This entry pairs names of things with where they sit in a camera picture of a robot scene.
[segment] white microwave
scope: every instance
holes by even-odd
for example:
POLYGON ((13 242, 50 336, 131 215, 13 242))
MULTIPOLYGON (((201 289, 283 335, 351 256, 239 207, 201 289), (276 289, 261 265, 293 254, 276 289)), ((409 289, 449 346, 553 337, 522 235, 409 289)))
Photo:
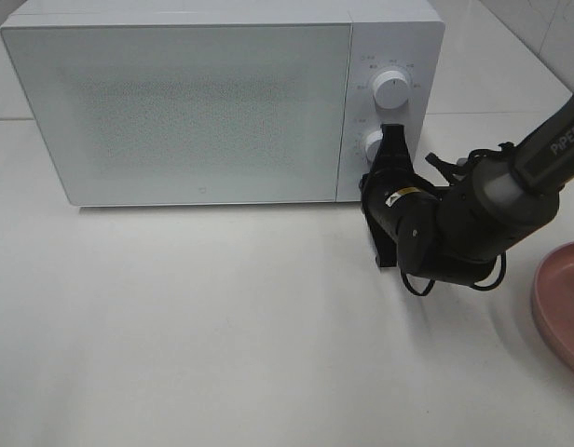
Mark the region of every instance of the white microwave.
POLYGON ((444 24, 425 0, 28 0, 0 33, 70 203, 360 199, 412 154, 444 24))

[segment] pink plate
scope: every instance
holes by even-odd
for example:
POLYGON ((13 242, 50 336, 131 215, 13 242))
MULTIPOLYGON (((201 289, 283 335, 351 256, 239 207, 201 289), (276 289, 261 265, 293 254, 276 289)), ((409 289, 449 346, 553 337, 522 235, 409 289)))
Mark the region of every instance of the pink plate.
POLYGON ((552 251, 541 262, 531 302, 541 336, 574 370, 574 242, 552 251))

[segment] white table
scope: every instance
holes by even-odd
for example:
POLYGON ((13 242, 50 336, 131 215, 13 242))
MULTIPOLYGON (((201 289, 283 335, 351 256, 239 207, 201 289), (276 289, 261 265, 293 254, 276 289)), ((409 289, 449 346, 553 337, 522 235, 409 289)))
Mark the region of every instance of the white table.
MULTIPOLYGON (((517 142, 568 97, 479 2, 435 3, 434 181, 427 152, 517 142)), ((500 288, 416 298, 355 205, 69 206, 3 56, 0 446, 574 446, 574 374, 529 310, 574 182, 500 288)))

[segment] robotic arm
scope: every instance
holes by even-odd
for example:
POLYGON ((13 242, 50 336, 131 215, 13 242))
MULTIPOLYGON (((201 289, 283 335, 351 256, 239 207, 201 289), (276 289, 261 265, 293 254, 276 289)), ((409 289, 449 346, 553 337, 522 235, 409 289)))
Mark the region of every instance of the robotic arm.
POLYGON ((574 94, 517 146, 477 149, 459 165, 434 154, 426 159, 449 185, 418 176, 403 126, 382 125, 383 139, 370 172, 360 182, 362 209, 376 245, 379 267, 399 266, 412 293, 426 295, 434 281, 491 290, 504 277, 505 251, 550 222, 559 191, 574 177, 574 94), (499 278, 487 278, 497 257, 499 278), (415 291, 406 275, 430 279, 415 291))

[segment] tile grout line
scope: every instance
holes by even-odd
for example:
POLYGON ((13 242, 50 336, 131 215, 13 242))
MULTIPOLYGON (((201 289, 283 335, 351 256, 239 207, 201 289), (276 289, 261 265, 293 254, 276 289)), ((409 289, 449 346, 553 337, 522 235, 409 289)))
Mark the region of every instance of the tile grout line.
POLYGON ((560 6, 560 0, 556 0, 556 6, 554 7, 554 12, 552 13, 552 18, 550 19, 550 22, 548 22, 548 28, 546 28, 546 33, 544 33, 544 36, 541 39, 540 48, 538 48, 538 59, 540 59, 540 61, 541 61, 541 49, 544 48, 544 42, 546 42, 546 37, 548 36, 548 32, 550 31, 550 28, 552 28, 552 22, 556 18, 556 10, 558 9, 559 6, 560 6))
POLYGON ((2 121, 34 121, 34 118, 24 116, 0 117, 0 122, 2 121))
POLYGON ((506 110, 484 112, 427 112, 426 115, 502 115, 502 114, 546 114, 548 110, 506 110))

